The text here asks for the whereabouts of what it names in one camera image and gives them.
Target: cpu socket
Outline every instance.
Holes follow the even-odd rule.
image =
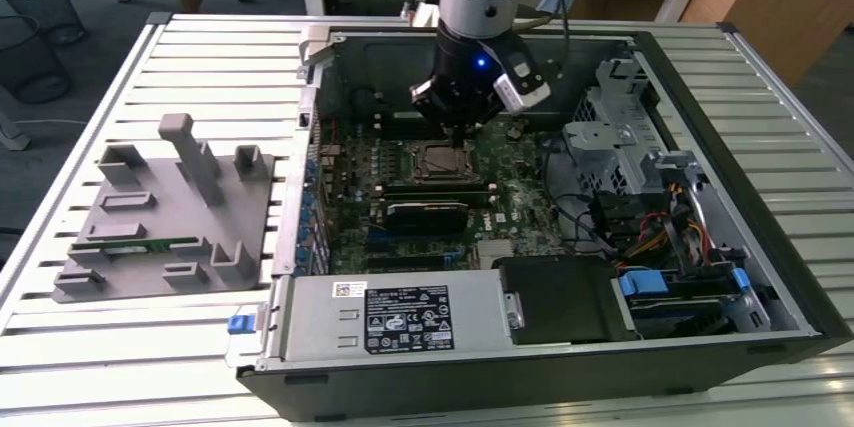
[[[469,145],[451,147],[449,142],[421,142],[411,146],[412,181],[421,184],[468,184],[480,181],[473,171]]]

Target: white table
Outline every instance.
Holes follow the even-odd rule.
[[[146,156],[166,155],[169,145],[156,140],[162,113],[195,117],[196,137],[209,141],[215,154],[252,139],[281,167],[304,95],[295,78],[299,32],[312,21],[343,23],[176,15],[166,25],[144,27],[0,273],[0,426],[288,425],[237,383],[223,361],[225,320],[240,306],[267,300],[271,261],[263,263],[261,289],[249,292],[62,305],[49,292],[85,219],[80,209],[94,199],[102,179],[93,161],[105,145],[128,141]],[[400,25],[383,18],[345,23]],[[712,25],[579,24],[584,30],[654,34],[836,308],[852,319],[851,160],[750,47]],[[237,75],[252,72],[276,74],[277,84],[267,76],[253,85],[251,75]],[[663,112],[663,117],[678,129],[672,115]],[[678,131],[674,138],[691,147]],[[271,226],[279,224],[276,204],[285,186],[287,178],[276,180]],[[265,253],[273,253],[275,244],[269,232]],[[691,395],[336,425],[846,426],[854,423],[852,356],[848,344]]]

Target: blue latch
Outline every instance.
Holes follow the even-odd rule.
[[[228,333],[231,335],[255,333],[255,314],[232,315],[228,319]]]
[[[658,270],[630,270],[619,278],[619,288],[626,297],[668,292],[664,276]]]
[[[738,288],[744,290],[750,288],[750,277],[747,277],[747,272],[740,267],[735,267],[732,269],[732,278],[735,279],[735,283],[738,284]]]

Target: wire mesh trash can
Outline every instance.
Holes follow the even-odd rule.
[[[73,44],[85,28],[70,0],[6,0],[14,12],[38,21],[41,35],[52,45]]]
[[[26,104],[53,100],[70,88],[68,72],[32,17],[0,17],[0,85]]]

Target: sticker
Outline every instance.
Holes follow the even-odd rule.
[[[335,282],[332,284],[332,297],[364,297],[367,282]]]
[[[368,354],[453,349],[447,285],[371,289],[363,294]]]

